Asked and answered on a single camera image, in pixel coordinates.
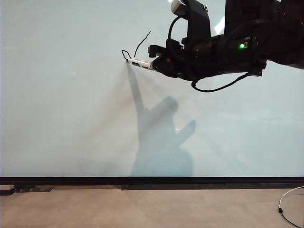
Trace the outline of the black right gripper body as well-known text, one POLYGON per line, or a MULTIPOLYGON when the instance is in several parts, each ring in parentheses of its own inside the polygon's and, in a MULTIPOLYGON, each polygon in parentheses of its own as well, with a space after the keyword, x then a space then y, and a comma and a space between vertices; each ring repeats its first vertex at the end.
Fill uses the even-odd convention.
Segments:
POLYGON ((189 39, 183 46, 180 42, 168 36, 166 40, 167 53, 163 57, 168 63, 173 63, 177 78, 195 81, 206 77, 222 74, 222 36, 217 35, 208 39, 189 39))

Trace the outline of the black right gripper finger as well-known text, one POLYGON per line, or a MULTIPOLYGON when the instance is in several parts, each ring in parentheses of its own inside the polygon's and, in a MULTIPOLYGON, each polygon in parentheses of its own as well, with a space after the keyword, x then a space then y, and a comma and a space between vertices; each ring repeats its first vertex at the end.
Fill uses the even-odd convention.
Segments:
POLYGON ((158 57, 152 61, 152 68, 167 77, 178 77, 173 63, 168 63, 166 57, 158 57))
POLYGON ((167 49, 158 45, 149 45, 148 53, 150 58, 161 57, 167 53, 167 49))

